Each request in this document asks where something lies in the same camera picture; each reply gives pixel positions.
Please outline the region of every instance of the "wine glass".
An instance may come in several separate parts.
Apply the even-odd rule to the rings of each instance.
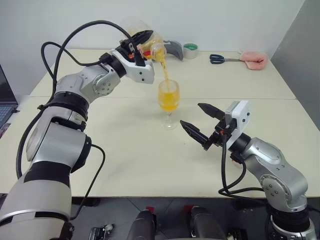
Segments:
[[[164,80],[159,84],[158,102],[166,112],[163,125],[166,129],[174,129],[177,122],[172,119],[172,112],[177,109],[180,102],[179,84],[174,80]]]

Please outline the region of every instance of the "clear plastic bottle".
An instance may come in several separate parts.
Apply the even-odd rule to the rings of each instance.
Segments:
[[[131,36],[141,31],[152,30],[153,33],[149,40],[144,44],[139,44],[137,47],[146,59],[153,59],[157,62],[161,62],[163,60],[163,58],[167,54],[167,50],[164,46],[164,41],[159,33],[154,31],[151,27],[149,27],[147,24],[136,17],[127,17],[122,21],[121,26]]]

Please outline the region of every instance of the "tape roll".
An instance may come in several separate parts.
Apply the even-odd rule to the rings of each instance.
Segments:
[[[183,45],[183,57],[186,59],[194,59],[198,55],[198,46],[194,43]]]

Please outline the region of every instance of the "robotic arm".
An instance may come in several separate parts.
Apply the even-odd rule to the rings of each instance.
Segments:
[[[139,32],[132,38],[138,45],[151,34]],[[101,64],[84,67],[58,81],[54,97],[45,105],[26,146],[30,167],[0,210],[1,240],[72,237],[69,175],[85,164],[92,146],[84,133],[89,105],[109,95],[123,76],[137,83],[154,81],[152,62],[136,64],[132,50],[128,40],[121,41],[119,47],[101,56]]]
[[[230,157],[239,164],[245,163],[262,186],[278,239],[316,240],[315,226],[307,209],[306,178],[286,161],[276,146],[243,133],[250,119],[248,101],[236,101],[226,112],[207,103],[198,105],[219,120],[213,134],[206,137],[185,121],[180,121],[182,127],[205,150],[212,144],[223,146],[223,135],[227,136],[226,149],[231,152]]]

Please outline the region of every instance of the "black scissors handle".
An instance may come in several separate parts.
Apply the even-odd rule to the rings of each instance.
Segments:
[[[210,54],[210,63],[212,64],[223,64],[226,60],[219,54]]]

